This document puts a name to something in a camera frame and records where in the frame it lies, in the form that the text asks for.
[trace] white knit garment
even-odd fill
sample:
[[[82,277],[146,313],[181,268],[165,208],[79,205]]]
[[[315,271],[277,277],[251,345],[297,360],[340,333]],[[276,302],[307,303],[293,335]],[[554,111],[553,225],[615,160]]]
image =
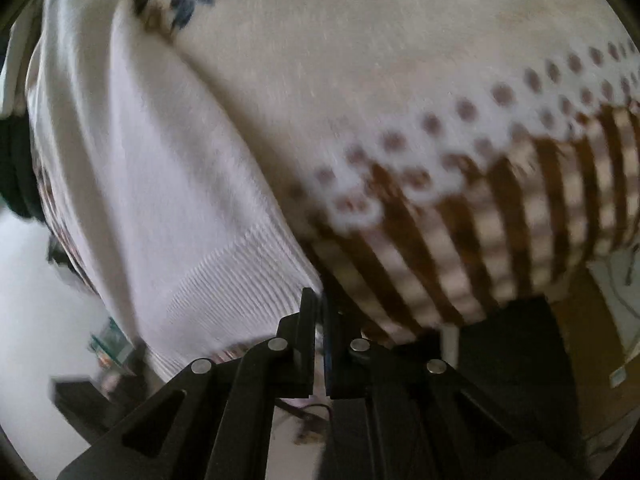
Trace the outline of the white knit garment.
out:
[[[319,289],[233,124],[131,0],[45,0],[27,93],[88,277],[163,379]]]

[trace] silver rivet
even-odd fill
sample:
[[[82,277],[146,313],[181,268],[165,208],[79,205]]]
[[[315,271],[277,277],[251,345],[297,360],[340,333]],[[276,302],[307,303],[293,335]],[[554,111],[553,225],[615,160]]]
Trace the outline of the silver rivet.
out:
[[[211,370],[211,361],[208,359],[198,359],[191,364],[191,371],[194,374],[206,374]]]
[[[351,346],[351,349],[356,352],[366,352],[367,350],[369,350],[369,348],[371,348],[369,341],[361,338],[354,339],[353,341],[351,341],[350,346]]]
[[[281,337],[274,337],[269,341],[267,346],[269,347],[269,350],[273,350],[274,352],[281,352],[287,347],[287,345],[289,345],[289,343],[287,343],[286,339],[283,339]]]
[[[427,363],[427,370],[432,374],[440,375],[447,371],[447,364],[440,359],[432,359]]]

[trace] brown striped fabric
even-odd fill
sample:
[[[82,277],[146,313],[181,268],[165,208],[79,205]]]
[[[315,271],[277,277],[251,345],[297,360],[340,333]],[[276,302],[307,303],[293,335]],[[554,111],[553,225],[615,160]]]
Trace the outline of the brown striped fabric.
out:
[[[639,111],[603,105],[578,117],[584,134],[569,141],[520,136],[484,173],[450,157],[466,187],[431,205],[415,205],[393,169],[369,161],[367,193],[382,219],[346,234],[318,225],[310,250],[396,342],[482,319],[636,236]],[[321,249],[328,240],[339,255]]]

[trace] dark green fabric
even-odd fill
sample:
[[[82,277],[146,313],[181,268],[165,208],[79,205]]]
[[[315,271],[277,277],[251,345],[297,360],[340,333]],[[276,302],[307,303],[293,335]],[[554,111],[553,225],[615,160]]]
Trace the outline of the dark green fabric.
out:
[[[27,116],[0,121],[0,196],[18,216],[44,222]]]

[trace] white floor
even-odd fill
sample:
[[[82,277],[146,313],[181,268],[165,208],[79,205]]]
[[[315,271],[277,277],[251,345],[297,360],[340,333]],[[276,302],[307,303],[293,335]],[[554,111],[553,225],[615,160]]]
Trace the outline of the white floor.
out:
[[[48,236],[0,212],[0,424],[39,480],[54,480],[87,448],[50,402],[49,381],[97,372],[87,343],[107,319],[98,299],[65,285],[46,263]],[[312,480],[323,446],[295,446],[297,419],[282,416],[274,416],[281,423],[267,479]]]

